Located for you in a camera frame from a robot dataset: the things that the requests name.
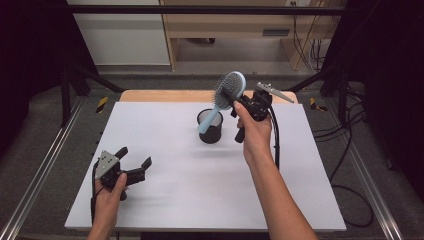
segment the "black mug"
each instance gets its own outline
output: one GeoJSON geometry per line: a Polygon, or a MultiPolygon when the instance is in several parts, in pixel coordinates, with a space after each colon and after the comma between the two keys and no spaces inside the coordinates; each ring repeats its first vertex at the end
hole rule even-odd
{"type": "MultiPolygon", "coordinates": [[[[201,111],[197,115],[197,123],[200,124],[209,115],[211,111],[212,109],[205,109],[201,111]]],[[[219,139],[221,139],[221,129],[223,121],[224,118],[222,117],[222,114],[218,112],[206,132],[204,134],[199,133],[200,139],[208,144],[218,142],[219,139]]]]}

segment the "aluminum rail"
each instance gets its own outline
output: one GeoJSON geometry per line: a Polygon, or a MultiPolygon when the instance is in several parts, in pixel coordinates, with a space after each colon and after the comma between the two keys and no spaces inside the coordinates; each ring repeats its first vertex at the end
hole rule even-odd
{"type": "MultiPolygon", "coordinates": [[[[334,99],[326,99],[328,103],[329,111],[332,114],[334,120],[338,122],[338,117],[336,114],[336,103],[334,99]]],[[[348,143],[348,136],[343,134],[343,140],[345,144],[348,143]]],[[[390,213],[389,208],[384,201],[383,196],[378,190],[378,187],[371,176],[371,173],[368,171],[364,160],[359,154],[358,149],[356,148],[355,141],[352,140],[349,152],[352,156],[353,167],[356,171],[356,174],[361,181],[362,187],[364,188],[364,192],[366,193],[368,200],[374,210],[375,216],[377,217],[381,229],[383,230],[386,238],[388,240],[402,240],[403,236],[399,230],[399,227],[396,224],[392,214],[390,213]]]]}
{"type": "Polygon", "coordinates": [[[47,176],[49,175],[50,170],[53,167],[53,164],[56,161],[57,156],[59,155],[69,135],[69,132],[71,131],[78,117],[84,101],[84,97],[77,97],[77,100],[72,109],[73,113],[71,118],[69,119],[68,123],[59,130],[58,134],[56,135],[56,139],[44,157],[44,160],[41,163],[37,173],[35,174],[31,184],[27,188],[18,206],[15,208],[12,216],[9,218],[8,222],[0,232],[1,240],[14,240],[17,237],[22,224],[24,223],[29,211],[31,210],[31,207],[34,204],[38,193],[43,187],[43,184],[46,181],[47,176]]]}

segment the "blue hairbrush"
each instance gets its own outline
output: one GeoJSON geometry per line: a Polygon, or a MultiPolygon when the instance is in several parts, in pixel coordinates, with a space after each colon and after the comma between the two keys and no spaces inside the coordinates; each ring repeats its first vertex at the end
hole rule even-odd
{"type": "Polygon", "coordinates": [[[221,77],[215,86],[214,94],[214,108],[209,112],[208,116],[199,124],[197,130],[199,133],[204,134],[211,125],[213,119],[216,117],[219,111],[228,110],[231,108],[232,103],[228,101],[228,98],[224,97],[222,89],[226,89],[227,94],[231,94],[233,98],[239,98],[244,90],[246,89],[246,79],[240,72],[230,72],[221,77]]]}

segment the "white tabletop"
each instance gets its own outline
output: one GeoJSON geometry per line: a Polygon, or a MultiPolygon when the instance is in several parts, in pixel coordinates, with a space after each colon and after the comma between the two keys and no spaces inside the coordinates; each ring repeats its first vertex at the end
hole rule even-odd
{"type": "MultiPolygon", "coordinates": [[[[91,228],[92,165],[101,151],[116,153],[126,146],[123,170],[139,168],[149,156],[153,164],[146,181],[127,191],[117,229],[266,231],[242,144],[234,141],[237,119],[230,111],[221,111],[221,140],[205,144],[199,139],[197,114],[211,107],[211,103],[116,103],[65,227],[91,228]]],[[[346,230],[303,106],[273,107],[280,128],[280,169],[290,193],[314,230],[346,230]]]]}

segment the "wrist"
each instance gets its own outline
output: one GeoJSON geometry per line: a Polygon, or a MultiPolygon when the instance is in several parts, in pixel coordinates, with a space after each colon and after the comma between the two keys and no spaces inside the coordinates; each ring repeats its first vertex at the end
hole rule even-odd
{"type": "Polygon", "coordinates": [[[88,234],[87,240],[108,239],[111,232],[112,229],[106,227],[104,224],[94,223],[88,234]]]}
{"type": "Polygon", "coordinates": [[[251,154],[250,159],[246,159],[249,167],[260,167],[263,164],[272,163],[274,164],[274,159],[272,157],[271,149],[264,149],[262,151],[255,151],[251,154]]]}

